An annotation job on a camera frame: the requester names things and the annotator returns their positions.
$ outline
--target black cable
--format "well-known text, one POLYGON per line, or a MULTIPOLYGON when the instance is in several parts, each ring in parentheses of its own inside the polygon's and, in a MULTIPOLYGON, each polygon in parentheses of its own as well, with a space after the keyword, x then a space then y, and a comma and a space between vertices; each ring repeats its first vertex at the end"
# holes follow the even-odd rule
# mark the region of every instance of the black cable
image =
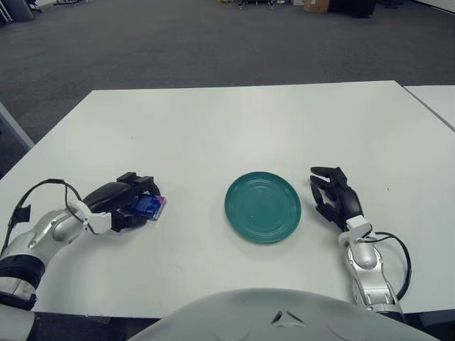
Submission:
POLYGON ((391 234, 389 232, 376 232, 376 234, 384 235, 384 236, 387 236, 387 237, 386 238, 382 238, 382 239, 377 239, 377 240, 363 240, 362 242, 363 243, 377 243, 377 242, 381 242, 381 241, 386 240, 386 239, 393 238, 398 243, 400 243, 400 246, 402 247, 403 252, 405 253, 405 258, 406 258, 405 282, 403 283, 400 291, 398 291, 398 294, 397 294, 398 300, 401 300, 403 298, 403 296, 405 296, 405 294, 407 292, 407 289, 410 287, 410 283, 411 283, 412 267, 411 267, 411 256, 410 256, 410 253, 408 252, 405 243, 403 243, 400 240, 400 238, 398 238, 397 236, 395 236, 395 235, 393 235, 393 234, 391 234))
POLYGON ((82 220, 78 217, 76 217, 76 215, 74 214, 73 211, 71 211, 68 207, 68 188, 70 188, 72 190, 72 192, 75 194, 76 198, 78 200, 82 200, 80 195, 79 195, 79 192, 72 186, 70 185, 69 183, 66 183, 64 180, 61 180, 61 179, 47 179, 47 180, 43 180, 41 181, 40 183, 37 183, 36 185, 34 185, 31 189, 29 189, 23 196, 22 198, 19 200, 19 202, 17 203, 17 205, 15 206, 14 210, 13 210, 13 214, 11 215, 11 218, 9 218, 9 222, 8 222, 8 227, 7 227, 7 230, 6 230, 6 236, 5 236, 5 240, 4 240, 4 243, 3 243, 3 246, 1 248, 1 251, 0 251, 0 255, 2 255, 4 253, 4 251, 6 250, 6 248, 8 247, 8 244, 9 244, 9 237, 11 236, 11 232, 13 231, 13 228, 16 226, 16 224, 18 223, 16 221, 16 212, 19 208, 22 208, 22 205, 25 203, 25 201, 27 200, 28 196, 38 187, 42 186, 42 185, 45 185, 45 184, 48 184, 48 183, 53 183, 53 184, 58 184, 58 185, 64 185, 65 186, 65 206, 68 210, 68 212, 70 212, 70 214, 72 216, 74 216, 77 220, 79 220, 80 222, 82 222, 82 220))

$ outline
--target teal plate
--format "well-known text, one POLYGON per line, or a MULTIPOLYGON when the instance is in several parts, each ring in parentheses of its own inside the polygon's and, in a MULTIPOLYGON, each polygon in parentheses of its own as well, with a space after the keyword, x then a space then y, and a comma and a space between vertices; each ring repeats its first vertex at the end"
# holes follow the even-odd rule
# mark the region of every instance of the teal plate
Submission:
POLYGON ((229 223, 259 243, 288 237, 301 215, 299 196, 285 179, 266 172, 242 175, 227 190, 225 212, 229 223))

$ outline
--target blue object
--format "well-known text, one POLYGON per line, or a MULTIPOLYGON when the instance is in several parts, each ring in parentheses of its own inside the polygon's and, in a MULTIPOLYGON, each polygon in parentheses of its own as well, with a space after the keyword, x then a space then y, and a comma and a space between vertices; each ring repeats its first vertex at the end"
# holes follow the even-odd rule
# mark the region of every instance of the blue object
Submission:
POLYGON ((242 175, 229 187, 225 212, 232 227, 245 238, 272 243, 296 229, 301 205, 296 191, 285 179, 254 172, 242 175))
POLYGON ((139 194, 134 198, 126 209, 133 215, 148 217, 150 220, 157 220, 164 205, 166 198, 160 195, 139 194))

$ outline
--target white table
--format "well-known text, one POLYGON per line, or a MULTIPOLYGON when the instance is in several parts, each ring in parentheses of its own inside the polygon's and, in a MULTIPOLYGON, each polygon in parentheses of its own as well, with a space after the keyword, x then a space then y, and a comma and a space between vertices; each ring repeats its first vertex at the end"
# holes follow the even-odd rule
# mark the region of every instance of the white table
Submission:
MULTIPOLYGON (((341 166, 377 231, 413 261, 406 313, 455 307, 455 135, 396 82, 114 90, 90 93, 0 181, 0 237, 38 181, 64 178, 86 195, 126 171, 152 175, 168 204, 156 223, 85 234, 51 261, 35 310, 163 317, 234 288, 279 287, 352 302, 339 230, 314 209, 310 167, 341 166), (302 217, 282 242, 252 244, 223 211, 227 188, 269 171, 298 192, 302 217)), ((32 223, 63 206, 40 188, 32 223)), ((14 235, 30 226, 18 226, 14 235)), ((405 262, 383 242, 396 291, 405 262)))
POLYGON ((455 131, 455 85, 422 85, 405 88, 455 131))

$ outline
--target furniture in background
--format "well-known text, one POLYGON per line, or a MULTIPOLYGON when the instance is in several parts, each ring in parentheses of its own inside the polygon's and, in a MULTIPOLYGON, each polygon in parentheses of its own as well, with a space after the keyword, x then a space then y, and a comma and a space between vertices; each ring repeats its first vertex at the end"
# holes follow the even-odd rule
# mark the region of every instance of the furniture in background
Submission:
POLYGON ((18 139, 22 146, 29 151, 35 146, 27 133, 19 126, 17 121, 12 117, 6 107, 0 102, 0 121, 7 129, 18 139))
POLYGON ((16 22, 31 21, 35 17, 25 0, 1 0, 9 12, 11 18, 16 22))
POLYGON ((238 0, 238 6, 239 9, 243 9, 243 7, 247 4, 261 4, 261 3, 267 3, 271 9, 273 9, 275 0, 238 0))
POLYGON ((77 5, 80 2, 82 2, 82 1, 88 2, 88 0, 57 0, 56 2, 54 2, 54 6, 57 6, 57 5, 77 5))
POLYGON ((26 0, 28 6, 30 7, 30 10, 38 12, 38 13, 43 13, 38 6, 36 6, 36 0, 26 0))
POLYGON ((330 0, 329 12, 344 12, 358 18, 371 16, 376 0, 330 0))
POLYGON ((8 13, 8 10, 6 9, 5 5, 0 0, 0 26, 9 23, 13 21, 12 17, 8 13))

